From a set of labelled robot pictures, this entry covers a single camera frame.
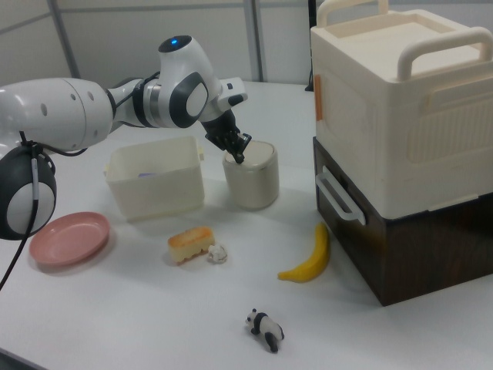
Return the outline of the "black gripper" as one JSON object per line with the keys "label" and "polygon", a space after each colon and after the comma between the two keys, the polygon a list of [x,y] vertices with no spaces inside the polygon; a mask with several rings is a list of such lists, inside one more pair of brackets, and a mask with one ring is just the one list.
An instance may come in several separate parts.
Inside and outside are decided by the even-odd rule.
{"label": "black gripper", "polygon": [[206,131],[206,138],[222,151],[230,153],[237,164],[244,161],[244,150],[252,140],[252,136],[242,133],[236,127],[236,118],[229,109],[219,117],[201,122]]}

